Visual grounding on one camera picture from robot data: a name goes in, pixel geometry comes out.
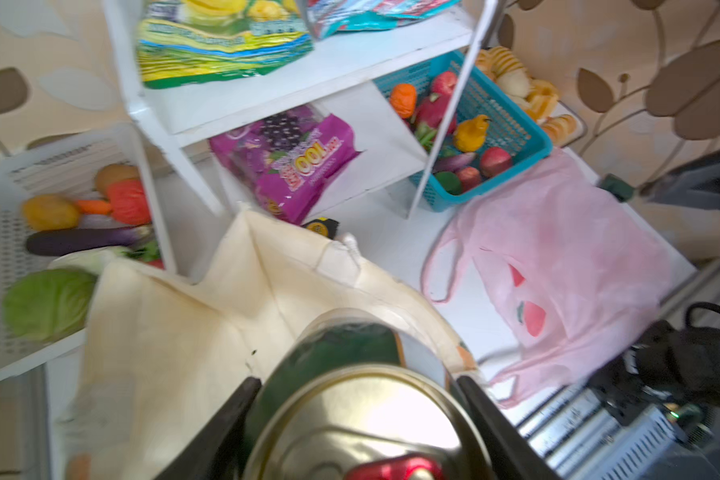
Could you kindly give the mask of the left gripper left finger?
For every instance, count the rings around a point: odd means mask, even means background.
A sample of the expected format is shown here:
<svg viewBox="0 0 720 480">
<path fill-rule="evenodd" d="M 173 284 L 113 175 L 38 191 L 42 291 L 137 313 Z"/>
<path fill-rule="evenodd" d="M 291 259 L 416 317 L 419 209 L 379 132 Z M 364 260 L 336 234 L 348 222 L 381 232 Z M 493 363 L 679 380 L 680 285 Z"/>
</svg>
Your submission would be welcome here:
<svg viewBox="0 0 720 480">
<path fill-rule="evenodd" d="M 156 480 L 233 479 L 246 417 L 262 382 L 246 378 Z"/>
</svg>

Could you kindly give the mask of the green white drink can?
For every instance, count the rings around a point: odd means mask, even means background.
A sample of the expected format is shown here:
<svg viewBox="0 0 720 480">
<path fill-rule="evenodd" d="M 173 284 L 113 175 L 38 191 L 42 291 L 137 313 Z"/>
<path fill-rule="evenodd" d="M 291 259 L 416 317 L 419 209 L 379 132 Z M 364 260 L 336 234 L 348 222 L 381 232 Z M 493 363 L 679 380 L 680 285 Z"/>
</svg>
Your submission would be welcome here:
<svg viewBox="0 0 720 480">
<path fill-rule="evenodd" d="M 421 340 L 371 314 L 315 319 L 245 421 L 244 479 L 491 479 L 465 394 Z"/>
</svg>

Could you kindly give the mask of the purple grape candy bag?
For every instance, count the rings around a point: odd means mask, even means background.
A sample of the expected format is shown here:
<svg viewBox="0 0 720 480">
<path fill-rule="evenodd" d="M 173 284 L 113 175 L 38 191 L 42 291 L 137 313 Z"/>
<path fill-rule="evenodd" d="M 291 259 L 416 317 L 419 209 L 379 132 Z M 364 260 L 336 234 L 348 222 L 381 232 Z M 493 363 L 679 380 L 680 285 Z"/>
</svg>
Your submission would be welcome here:
<svg viewBox="0 0 720 480">
<path fill-rule="evenodd" d="M 220 164 L 276 218 L 300 224 L 360 155 L 350 125 L 300 105 L 209 139 Z"/>
</svg>

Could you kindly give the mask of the cream canvas tote bag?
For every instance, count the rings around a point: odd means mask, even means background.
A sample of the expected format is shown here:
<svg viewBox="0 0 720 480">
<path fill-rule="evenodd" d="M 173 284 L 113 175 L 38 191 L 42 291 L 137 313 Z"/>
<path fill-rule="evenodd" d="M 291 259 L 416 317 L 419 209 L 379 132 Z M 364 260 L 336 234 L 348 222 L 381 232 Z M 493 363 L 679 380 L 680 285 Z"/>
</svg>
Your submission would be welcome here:
<svg viewBox="0 0 720 480">
<path fill-rule="evenodd" d="M 197 283 L 112 260 L 90 304 L 76 395 L 57 421 L 66 477 L 156 477 L 246 378 L 268 378 L 335 309 L 412 335 L 453 374 L 476 367 L 430 303 L 347 233 L 331 240 L 244 210 Z"/>
</svg>

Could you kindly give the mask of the teal red snack bag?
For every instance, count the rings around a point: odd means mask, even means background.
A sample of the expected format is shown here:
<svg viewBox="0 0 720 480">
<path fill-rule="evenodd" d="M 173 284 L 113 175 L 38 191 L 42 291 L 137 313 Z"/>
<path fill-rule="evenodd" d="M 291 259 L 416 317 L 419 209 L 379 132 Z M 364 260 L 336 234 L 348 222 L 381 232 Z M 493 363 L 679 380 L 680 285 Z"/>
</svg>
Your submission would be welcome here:
<svg viewBox="0 0 720 480">
<path fill-rule="evenodd" d="M 386 31 L 439 15 L 457 0 L 319 0 L 306 2 L 306 19 L 317 39 L 337 33 Z"/>
</svg>

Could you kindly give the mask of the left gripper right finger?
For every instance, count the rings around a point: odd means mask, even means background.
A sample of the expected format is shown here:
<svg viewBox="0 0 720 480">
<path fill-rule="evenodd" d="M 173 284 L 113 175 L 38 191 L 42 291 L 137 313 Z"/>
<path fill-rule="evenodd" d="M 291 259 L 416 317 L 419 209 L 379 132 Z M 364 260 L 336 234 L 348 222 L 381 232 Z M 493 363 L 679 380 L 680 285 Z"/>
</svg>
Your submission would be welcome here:
<svg viewBox="0 0 720 480">
<path fill-rule="evenodd" d="M 475 380 L 461 376 L 456 383 L 466 399 L 469 415 L 486 445 L 493 471 L 499 479 L 561 479 Z"/>
</svg>

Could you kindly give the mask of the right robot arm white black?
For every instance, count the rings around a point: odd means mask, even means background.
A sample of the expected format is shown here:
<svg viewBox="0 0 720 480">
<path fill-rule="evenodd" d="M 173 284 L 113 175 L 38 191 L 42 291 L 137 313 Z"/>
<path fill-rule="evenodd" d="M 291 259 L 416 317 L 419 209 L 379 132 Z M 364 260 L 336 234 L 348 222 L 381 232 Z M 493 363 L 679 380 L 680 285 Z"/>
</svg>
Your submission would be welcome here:
<svg viewBox="0 0 720 480">
<path fill-rule="evenodd" d="M 720 211 L 720 149 L 649 182 L 641 195 L 651 203 Z M 720 408 L 720 329 L 696 325 L 704 313 L 720 316 L 720 305 L 691 303 L 681 329 L 654 322 L 590 378 L 589 389 L 620 425 L 630 425 L 652 404 Z"/>
</svg>

